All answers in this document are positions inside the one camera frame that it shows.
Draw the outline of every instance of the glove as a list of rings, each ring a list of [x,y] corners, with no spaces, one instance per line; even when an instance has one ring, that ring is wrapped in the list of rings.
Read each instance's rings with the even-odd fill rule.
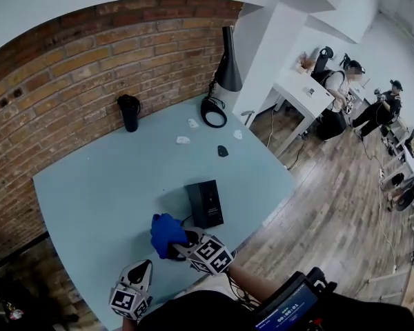
[[[168,258],[169,244],[187,244],[186,232],[181,227],[181,221],[174,219],[168,213],[154,214],[152,218],[152,239],[150,242],[161,259]]]

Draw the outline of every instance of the black box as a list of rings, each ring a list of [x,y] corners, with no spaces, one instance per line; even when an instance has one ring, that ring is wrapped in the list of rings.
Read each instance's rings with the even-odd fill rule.
[[[195,226],[205,229],[224,223],[216,180],[186,185],[186,189]]]

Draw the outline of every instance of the white cable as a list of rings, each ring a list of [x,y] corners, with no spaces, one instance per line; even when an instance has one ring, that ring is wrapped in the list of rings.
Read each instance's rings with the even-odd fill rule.
[[[270,145],[270,139],[271,139],[271,135],[273,135],[273,113],[274,113],[274,111],[275,111],[275,109],[273,108],[272,110],[271,110],[271,132],[270,132],[270,136],[268,137],[268,143],[267,143],[267,148],[268,148],[268,145]]]
[[[382,153],[383,156],[383,149],[382,149],[382,144],[380,144],[380,152]],[[395,252],[394,252],[394,247],[393,244],[391,244],[391,242],[388,240],[388,237],[385,234],[385,229],[384,226],[382,224],[382,196],[380,195],[380,180],[379,180],[379,195],[377,196],[379,199],[379,222],[380,222],[380,227],[382,228],[382,234],[384,235],[386,242],[389,244],[389,246],[391,246],[391,252],[393,252],[393,260],[394,260],[394,267],[393,267],[393,273],[395,273],[397,271],[397,262],[395,260]]]

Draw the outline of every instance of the white pillar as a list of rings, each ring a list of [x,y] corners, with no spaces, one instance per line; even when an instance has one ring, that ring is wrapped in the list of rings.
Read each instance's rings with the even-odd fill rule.
[[[254,111],[247,123],[250,126],[285,64],[308,13],[335,10],[339,3],[340,0],[281,0],[263,8],[244,4],[233,33],[243,86],[240,92],[229,92],[217,86],[215,96],[243,123],[248,116],[241,114]]]

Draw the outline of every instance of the black water bottle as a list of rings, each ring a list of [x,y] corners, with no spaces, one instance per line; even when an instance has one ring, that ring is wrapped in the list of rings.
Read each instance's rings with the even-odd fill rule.
[[[124,126],[128,132],[134,132],[138,128],[138,114],[141,110],[141,103],[138,98],[124,94],[117,100],[119,109],[123,115]]]

